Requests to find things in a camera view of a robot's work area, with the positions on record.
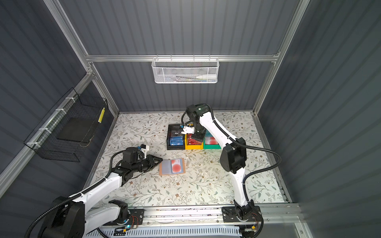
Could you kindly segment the tan leather card holder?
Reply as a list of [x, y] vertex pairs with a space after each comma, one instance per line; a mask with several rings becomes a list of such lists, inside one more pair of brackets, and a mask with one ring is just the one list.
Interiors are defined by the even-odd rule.
[[183, 158], [163, 160], [159, 165], [160, 176], [178, 175], [185, 172], [185, 161]]

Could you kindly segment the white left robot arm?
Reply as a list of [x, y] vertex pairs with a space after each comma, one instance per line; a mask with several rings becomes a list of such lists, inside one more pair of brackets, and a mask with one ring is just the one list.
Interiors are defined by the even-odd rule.
[[51, 208], [30, 225], [25, 237], [30, 237], [40, 221], [43, 221], [38, 234], [40, 238], [82, 238], [109, 222], [115, 222], [120, 226], [136, 224], [125, 202], [111, 200], [107, 205], [96, 209], [94, 205], [132, 179], [134, 173], [146, 173], [162, 161], [153, 155], [147, 155], [133, 163], [119, 161], [109, 169], [104, 178], [90, 187], [69, 197], [58, 197]]

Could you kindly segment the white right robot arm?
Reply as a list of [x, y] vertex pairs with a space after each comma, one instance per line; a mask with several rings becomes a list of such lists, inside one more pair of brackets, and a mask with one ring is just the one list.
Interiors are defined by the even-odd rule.
[[204, 138], [209, 132], [221, 147], [220, 164], [231, 176], [234, 190], [235, 213], [239, 220], [245, 221], [255, 212], [254, 202], [248, 198], [244, 189], [244, 177], [246, 175], [247, 150], [243, 138], [237, 138], [215, 117], [212, 108], [207, 104], [190, 105], [185, 114], [189, 117], [188, 122], [182, 122], [184, 128], [193, 124], [193, 135], [197, 140]]

